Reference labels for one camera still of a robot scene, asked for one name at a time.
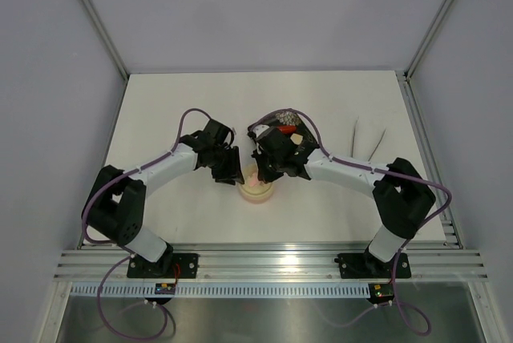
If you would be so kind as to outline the metal tongs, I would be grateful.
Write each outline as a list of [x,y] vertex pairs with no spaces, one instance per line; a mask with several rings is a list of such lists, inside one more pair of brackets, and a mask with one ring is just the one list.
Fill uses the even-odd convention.
[[388,128],[367,123],[357,117],[354,120],[350,141],[349,156],[356,159],[371,161],[382,146]]

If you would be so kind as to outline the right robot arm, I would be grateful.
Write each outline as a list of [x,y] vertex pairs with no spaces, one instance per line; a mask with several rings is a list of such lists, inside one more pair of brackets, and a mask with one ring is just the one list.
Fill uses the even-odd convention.
[[248,132],[255,143],[252,157],[258,167],[258,178],[272,183],[282,176],[322,181],[360,192],[372,199],[382,222],[364,252],[341,253],[336,262],[341,276],[386,278],[392,273],[395,255],[405,242],[415,237],[434,206],[435,197],[423,184],[413,165],[401,158],[385,167],[345,158],[337,162],[327,156],[320,144],[309,135],[300,142],[279,127],[256,125]]

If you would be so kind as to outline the pink and cream lunch bowl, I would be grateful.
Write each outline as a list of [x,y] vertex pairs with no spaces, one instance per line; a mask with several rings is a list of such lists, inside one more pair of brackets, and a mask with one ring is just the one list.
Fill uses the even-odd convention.
[[241,197],[252,204],[263,204],[265,201],[269,200],[274,193],[274,190],[268,190],[266,192],[253,193],[247,192],[244,190],[239,190]]

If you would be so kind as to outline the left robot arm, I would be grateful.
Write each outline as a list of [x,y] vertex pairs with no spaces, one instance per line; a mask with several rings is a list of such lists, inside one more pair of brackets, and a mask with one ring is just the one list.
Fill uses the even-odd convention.
[[171,149],[127,171],[112,165],[96,177],[81,215],[83,227],[93,228],[129,252],[130,278],[164,278],[180,274],[173,247],[143,224],[146,199],[172,180],[202,167],[215,182],[244,181],[234,131],[210,119],[190,135],[179,135]]

